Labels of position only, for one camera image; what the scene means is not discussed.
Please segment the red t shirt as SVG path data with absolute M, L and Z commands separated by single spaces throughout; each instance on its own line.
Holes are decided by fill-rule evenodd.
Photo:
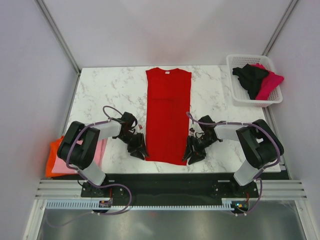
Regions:
M 155 67 L 146 71 L 147 161 L 185 166 L 183 160 L 190 110 L 192 73 L 175 68 L 164 70 Z

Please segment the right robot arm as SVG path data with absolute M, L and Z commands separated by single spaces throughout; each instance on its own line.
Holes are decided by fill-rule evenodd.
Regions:
M 229 191 L 235 197 L 247 191 L 247 185 L 255 181 L 267 168 L 279 163 L 284 147 L 269 125 L 263 119 L 251 123 L 214 122 L 209 115 L 195 120 L 190 112 L 186 113 L 192 123 L 198 123 L 200 136 L 191 127 L 186 139 L 186 148 L 182 160 L 192 165 L 204 160 L 206 148 L 215 142 L 224 140 L 240 143 L 245 156 L 241 167 L 233 174 Z

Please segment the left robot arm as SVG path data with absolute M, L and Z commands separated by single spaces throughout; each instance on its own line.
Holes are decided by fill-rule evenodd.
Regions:
M 88 125 L 74 121 L 57 149 L 57 157 L 65 162 L 67 168 L 89 181 L 95 194 L 104 197 L 109 193 L 110 185 L 106 182 L 107 175 L 94 160 L 98 142 L 120 139 L 127 145 L 130 156 L 145 160 L 149 153 L 144 134 L 135 131 L 137 125 L 138 120 L 129 112 L 124 112 L 120 118 L 111 117 Z

